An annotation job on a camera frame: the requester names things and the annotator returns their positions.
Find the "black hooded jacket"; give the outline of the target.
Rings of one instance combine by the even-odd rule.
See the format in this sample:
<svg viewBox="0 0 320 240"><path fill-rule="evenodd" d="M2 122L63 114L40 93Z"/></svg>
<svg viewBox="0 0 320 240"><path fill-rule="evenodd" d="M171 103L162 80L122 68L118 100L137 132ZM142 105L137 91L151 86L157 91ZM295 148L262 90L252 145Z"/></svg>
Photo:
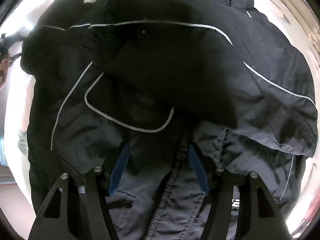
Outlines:
<svg viewBox="0 0 320 240"><path fill-rule="evenodd" d="M117 165L120 239L199 239L207 171L257 172L282 215L317 144L303 54L254 0L55 0L22 44L35 77L27 129L39 211L63 173Z"/></svg>

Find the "floral green bedspread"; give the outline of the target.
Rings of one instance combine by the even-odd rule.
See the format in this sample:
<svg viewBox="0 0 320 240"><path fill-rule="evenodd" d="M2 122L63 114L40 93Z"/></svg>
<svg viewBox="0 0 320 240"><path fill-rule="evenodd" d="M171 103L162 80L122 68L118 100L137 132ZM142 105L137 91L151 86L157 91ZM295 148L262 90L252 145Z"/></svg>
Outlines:
<svg viewBox="0 0 320 240"><path fill-rule="evenodd" d="M19 0L1 25L1 32L11 35L17 31L29 33L40 15L53 0ZM254 0L254 6L265 14L305 56L311 69L315 88L319 88L319 42L313 42L314 34L305 32L302 14L294 8L290 0ZM23 207L23 216L11 211L6 215L18 234L27 238L35 213L31 209L29 183L29 162L26 147L19 146L27 129L35 79L26 74L16 60L9 69L9 77L1 91L1 124L4 127L1 146L1 160L8 165L16 183L17 200ZM317 220L319 209L319 154L306 162L300 188L300 197L287 218L287 227L293 239L306 235L311 224Z"/></svg>

